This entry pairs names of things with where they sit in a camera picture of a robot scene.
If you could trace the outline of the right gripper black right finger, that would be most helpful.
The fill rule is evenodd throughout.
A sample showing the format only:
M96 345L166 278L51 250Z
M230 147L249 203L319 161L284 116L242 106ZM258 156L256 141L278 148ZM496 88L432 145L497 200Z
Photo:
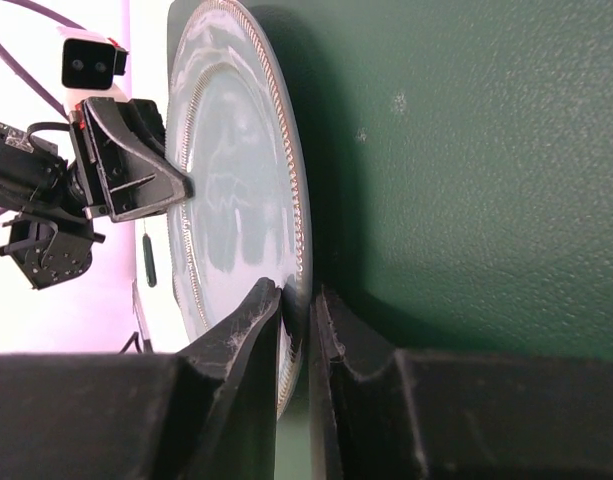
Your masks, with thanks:
M613 364L398 348L310 307L317 479L613 479Z

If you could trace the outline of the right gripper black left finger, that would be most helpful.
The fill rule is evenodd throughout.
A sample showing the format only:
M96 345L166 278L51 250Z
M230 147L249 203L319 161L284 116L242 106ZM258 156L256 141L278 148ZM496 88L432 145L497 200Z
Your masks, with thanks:
M281 291L176 354L0 355L0 479L270 479Z

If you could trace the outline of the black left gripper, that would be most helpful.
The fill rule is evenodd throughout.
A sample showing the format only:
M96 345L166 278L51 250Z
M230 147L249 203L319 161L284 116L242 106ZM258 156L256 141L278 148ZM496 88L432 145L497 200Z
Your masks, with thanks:
M35 290L89 270L93 245L105 241L92 219L161 215L193 195L192 180L165 157L152 100L89 97L71 112L70 135L75 166L55 144L0 122L0 208L15 214L0 256Z

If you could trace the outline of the teal ceramic plate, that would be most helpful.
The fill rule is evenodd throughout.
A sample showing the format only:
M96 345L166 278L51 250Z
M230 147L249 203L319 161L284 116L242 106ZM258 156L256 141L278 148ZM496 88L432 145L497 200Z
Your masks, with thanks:
M295 388L313 283L306 167L264 30L237 1L190 15L169 74L167 160L193 196L167 215L173 290L195 340L260 278L282 291L277 408Z

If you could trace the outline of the gold fork with green handle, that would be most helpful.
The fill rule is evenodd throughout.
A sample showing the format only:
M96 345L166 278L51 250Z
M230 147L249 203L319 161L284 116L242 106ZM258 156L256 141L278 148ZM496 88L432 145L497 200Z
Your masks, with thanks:
M146 222L143 222L142 228L142 250L146 282L150 288L154 288L157 285L157 273L152 247L152 240L147 232Z

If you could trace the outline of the dark green placemat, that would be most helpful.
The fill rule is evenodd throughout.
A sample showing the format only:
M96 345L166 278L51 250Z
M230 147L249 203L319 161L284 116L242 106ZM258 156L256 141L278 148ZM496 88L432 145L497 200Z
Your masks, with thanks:
M237 1L306 167L313 283L398 348L613 364L613 1Z

